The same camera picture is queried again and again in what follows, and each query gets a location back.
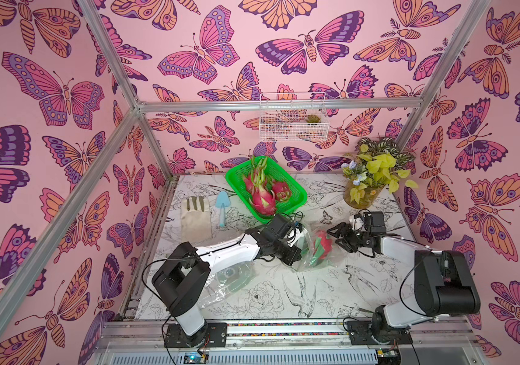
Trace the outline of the clear green zip-top bag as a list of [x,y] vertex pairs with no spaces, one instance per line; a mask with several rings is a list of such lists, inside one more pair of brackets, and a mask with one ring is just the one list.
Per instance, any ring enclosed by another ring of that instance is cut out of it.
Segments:
[[230,266],[211,275],[202,292],[200,303],[203,307],[224,301],[232,294],[245,288],[255,277],[252,263],[245,262]]

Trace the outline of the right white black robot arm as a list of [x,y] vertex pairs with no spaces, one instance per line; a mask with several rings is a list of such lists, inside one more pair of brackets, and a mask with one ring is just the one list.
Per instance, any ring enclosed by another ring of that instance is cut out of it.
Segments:
[[465,256],[454,250],[433,250],[414,240],[389,234],[381,211],[355,214],[347,223],[328,229],[327,234],[349,253],[370,249],[374,256],[387,256],[410,266],[401,286],[413,278],[414,293],[403,297],[399,290],[397,303],[381,305],[372,314],[369,332],[380,345],[393,344],[413,325],[440,316],[480,312],[480,296]]

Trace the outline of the pink dragon fruit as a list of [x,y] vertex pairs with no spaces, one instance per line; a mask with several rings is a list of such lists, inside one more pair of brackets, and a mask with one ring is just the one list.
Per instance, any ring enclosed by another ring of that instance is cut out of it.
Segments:
[[258,214],[274,216],[277,211],[276,201],[275,194],[265,187],[264,179],[261,176],[261,180],[258,182],[250,198],[250,204]]
[[271,191],[275,194],[278,202],[288,202],[292,196],[290,187],[284,181],[274,181],[271,185]]
[[262,157],[253,157],[250,160],[251,171],[247,176],[244,176],[243,181],[246,185],[246,191],[252,194],[255,191],[255,188],[258,182],[261,180],[261,175],[265,169],[264,166],[264,158]]
[[317,267],[327,260],[332,252],[333,240],[326,231],[316,231],[316,238],[312,242],[312,251],[309,258],[309,266]]

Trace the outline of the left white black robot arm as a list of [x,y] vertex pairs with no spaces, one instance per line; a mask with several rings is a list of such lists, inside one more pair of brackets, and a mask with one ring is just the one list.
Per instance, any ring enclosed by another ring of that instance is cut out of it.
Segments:
[[163,336],[170,348],[200,348],[220,342],[225,323],[211,325],[197,304],[208,279],[218,272],[257,259],[274,257],[291,266],[301,260],[298,241],[304,226],[286,214],[276,214],[268,223],[249,228],[237,237],[211,246],[179,244],[153,275],[151,284],[169,316],[176,322]]

